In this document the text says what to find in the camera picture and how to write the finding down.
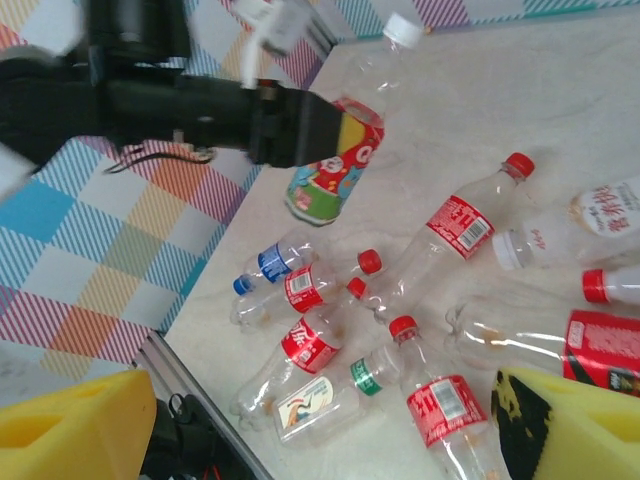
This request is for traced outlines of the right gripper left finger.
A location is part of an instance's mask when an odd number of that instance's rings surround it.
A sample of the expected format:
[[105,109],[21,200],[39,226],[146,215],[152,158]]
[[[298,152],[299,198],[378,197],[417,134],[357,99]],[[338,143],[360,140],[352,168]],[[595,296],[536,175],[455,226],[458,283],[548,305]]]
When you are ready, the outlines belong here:
[[0,480],[138,480],[157,407],[128,370],[0,408]]

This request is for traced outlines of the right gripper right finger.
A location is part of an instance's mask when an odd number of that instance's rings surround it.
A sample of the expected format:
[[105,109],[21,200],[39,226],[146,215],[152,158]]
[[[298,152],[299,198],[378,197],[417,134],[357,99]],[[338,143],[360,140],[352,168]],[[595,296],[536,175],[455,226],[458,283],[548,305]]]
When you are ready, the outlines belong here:
[[640,480],[640,398],[501,368],[491,412],[512,480]]

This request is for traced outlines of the colourful-label white-cap plastic bottle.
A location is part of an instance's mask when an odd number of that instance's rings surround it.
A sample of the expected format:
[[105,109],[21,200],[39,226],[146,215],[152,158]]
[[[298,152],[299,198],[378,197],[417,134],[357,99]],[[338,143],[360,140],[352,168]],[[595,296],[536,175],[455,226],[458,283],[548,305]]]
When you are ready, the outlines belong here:
[[295,217],[314,226],[334,222],[385,136],[385,120],[397,96],[404,57],[424,29],[397,12],[383,28],[384,44],[354,57],[333,104],[356,120],[339,152],[298,168],[285,203]]

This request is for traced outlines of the red-label bottle with barcode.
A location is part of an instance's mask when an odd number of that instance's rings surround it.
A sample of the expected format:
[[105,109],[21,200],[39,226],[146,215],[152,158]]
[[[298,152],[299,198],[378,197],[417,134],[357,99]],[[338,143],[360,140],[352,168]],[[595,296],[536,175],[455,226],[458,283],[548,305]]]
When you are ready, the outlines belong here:
[[400,388],[422,442],[447,480],[511,480],[497,434],[465,377],[422,338],[413,317],[389,325],[404,362]]

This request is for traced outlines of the small red-label plastic bottle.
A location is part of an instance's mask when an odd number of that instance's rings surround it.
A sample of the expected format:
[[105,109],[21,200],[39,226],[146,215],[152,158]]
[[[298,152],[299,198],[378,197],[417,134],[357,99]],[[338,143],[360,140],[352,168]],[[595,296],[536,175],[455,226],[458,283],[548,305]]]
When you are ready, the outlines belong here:
[[368,249],[347,257],[317,259],[285,274],[270,286],[260,286],[232,302],[230,322],[249,332],[333,303],[354,278],[383,269],[381,255]]

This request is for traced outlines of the long red-label plastic bottle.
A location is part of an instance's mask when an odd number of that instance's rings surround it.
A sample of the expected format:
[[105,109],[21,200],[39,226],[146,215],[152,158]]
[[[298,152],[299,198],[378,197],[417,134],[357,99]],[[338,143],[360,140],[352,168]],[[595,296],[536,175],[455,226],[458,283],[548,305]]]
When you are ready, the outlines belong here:
[[497,172],[452,193],[396,261],[370,284],[364,305],[374,319],[388,324],[410,314],[427,293],[481,249],[504,220],[517,186],[534,170],[530,157],[514,152]]

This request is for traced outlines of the red script-logo plastic bottle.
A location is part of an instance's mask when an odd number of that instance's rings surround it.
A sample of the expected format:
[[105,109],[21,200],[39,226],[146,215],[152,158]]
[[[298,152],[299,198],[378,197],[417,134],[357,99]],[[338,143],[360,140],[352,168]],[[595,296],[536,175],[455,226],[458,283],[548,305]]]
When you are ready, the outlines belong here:
[[230,413],[238,418],[241,429],[266,429],[277,411],[276,401],[310,380],[340,352],[352,337],[367,291],[367,283],[354,277],[335,302],[302,314],[232,398]]

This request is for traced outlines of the large bottle red-black label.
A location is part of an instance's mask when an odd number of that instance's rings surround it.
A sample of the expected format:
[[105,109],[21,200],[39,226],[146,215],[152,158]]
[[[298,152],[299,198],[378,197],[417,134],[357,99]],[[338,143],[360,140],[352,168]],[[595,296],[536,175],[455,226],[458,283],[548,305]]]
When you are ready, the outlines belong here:
[[640,398],[638,318],[471,296],[445,320],[445,345],[471,367],[531,367]]

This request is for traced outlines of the small blue-label plastic bottle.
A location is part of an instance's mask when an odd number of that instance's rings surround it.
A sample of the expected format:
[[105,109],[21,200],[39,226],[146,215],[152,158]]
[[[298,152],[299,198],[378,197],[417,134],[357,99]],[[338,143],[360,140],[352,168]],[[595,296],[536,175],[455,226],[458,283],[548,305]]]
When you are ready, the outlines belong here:
[[317,253],[317,244],[309,238],[285,236],[248,258],[232,288],[243,296],[263,286],[278,284],[289,273],[312,263]]

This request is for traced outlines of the red-cap bottle red-white label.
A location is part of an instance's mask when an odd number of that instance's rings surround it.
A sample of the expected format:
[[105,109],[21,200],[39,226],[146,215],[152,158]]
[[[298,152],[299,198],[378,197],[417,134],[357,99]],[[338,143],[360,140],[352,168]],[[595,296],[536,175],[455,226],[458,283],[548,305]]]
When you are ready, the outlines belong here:
[[614,270],[585,271],[582,291],[591,303],[619,302],[640,306],[640,264]]

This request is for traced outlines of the white-cap bottle red-character label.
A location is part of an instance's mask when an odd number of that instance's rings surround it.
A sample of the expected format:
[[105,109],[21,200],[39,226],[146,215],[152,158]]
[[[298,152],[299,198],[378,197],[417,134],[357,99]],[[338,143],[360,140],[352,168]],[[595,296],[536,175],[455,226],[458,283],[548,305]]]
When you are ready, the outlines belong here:
[[640,248],[640,174],[583,191],[492,238],[505,270],[590,266]]

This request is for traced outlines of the crane-label green-band plastic bottle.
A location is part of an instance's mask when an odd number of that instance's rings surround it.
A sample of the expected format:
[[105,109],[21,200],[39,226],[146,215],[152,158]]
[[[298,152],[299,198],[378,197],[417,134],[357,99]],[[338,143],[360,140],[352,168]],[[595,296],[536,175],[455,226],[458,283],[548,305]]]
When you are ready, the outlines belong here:
[[333,439],[369,412],[377,394],[398,384],[403,368],[395,343],[377,347],[349,365],[326,367],[276,402],[279,441],[307,449]]

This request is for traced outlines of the aluminium corner post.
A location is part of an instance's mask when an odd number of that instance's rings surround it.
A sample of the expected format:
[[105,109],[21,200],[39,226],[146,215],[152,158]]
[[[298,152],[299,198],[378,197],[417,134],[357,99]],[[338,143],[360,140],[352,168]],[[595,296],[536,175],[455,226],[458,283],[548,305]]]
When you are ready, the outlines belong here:
[[309,10],[309,20],[304,38],[320,57],[326,58],[339,44],[338,36],[329,28],[327,22],[314,9]]

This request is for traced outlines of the aluminium front rail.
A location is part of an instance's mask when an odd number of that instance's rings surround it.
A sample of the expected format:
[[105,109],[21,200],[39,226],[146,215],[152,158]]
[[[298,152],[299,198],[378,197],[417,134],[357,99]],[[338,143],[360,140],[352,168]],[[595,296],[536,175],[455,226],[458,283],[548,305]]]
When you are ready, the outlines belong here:
[[157,408],[140,480],[275,480],[161,335],[131,365],[149,374]]

